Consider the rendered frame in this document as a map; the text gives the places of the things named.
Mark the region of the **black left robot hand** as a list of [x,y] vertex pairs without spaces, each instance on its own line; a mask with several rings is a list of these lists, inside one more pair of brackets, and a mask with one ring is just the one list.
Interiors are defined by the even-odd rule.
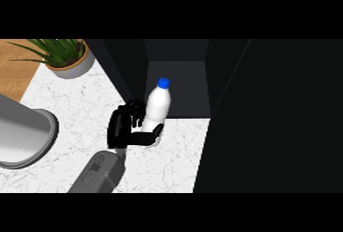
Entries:
[[152,131],[131,132],[131,128],[143,125],[146,103],[131,99],[112,112],[106,128],[106,146],[126,149],[129,145],[149,146],[160,137],[164,125],[160,123]]

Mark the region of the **white blue-capped water bottle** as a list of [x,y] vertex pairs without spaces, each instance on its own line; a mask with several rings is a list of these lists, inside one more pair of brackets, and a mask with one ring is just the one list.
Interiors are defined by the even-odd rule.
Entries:
[[146,116],[142,124],[142,131],[152,132],[157,125],[164,123],[164,119],[170,108],[170,91],[168,91],[170,81],[167,78],[160,78],[157,82],[157,87],[149,93],[148,103],[146,103]]

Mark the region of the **dark grey cabinet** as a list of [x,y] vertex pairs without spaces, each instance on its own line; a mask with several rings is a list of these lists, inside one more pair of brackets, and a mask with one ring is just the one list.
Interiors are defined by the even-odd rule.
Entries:
[[86,43],[124,100],[145,101],[165,78],[168,117],[211,116],[248,39],[89,39]]

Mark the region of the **dark grey cabinet door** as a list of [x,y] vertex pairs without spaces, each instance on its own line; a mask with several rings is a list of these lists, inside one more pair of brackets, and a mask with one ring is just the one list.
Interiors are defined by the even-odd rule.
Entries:
[[194,190],[343,192],[343,39],[250,42],[208,123]]

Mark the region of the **grey cylindrical pot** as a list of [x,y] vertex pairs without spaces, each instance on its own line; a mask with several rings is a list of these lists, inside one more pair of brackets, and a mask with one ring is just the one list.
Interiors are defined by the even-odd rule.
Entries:
[[47,154],[59,122],[44,109],[31,109],[0,93],[0,167],[22,169]]

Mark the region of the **grey and terracotta plant pot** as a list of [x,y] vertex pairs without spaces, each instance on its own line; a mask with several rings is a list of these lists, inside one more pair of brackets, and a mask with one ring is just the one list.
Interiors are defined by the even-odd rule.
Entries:
[[78,78],[93,67],[95,56],[89,48],[89,45],[86,43],[83,45],[84,45],[84,54],[69,66],[56,68],[47,65],[47,68],[52,70],[55,75],[62,79]]

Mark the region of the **green leafy plant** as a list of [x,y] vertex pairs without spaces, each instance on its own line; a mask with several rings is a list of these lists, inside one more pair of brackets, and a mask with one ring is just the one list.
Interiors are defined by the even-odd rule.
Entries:
[[40,57],[40,60],[22,59],[24,62],[44,63],[52,69],[62,69],[86,57],[87,44],[81,39],[28,39],[28,42],[35,47],[9,42]]

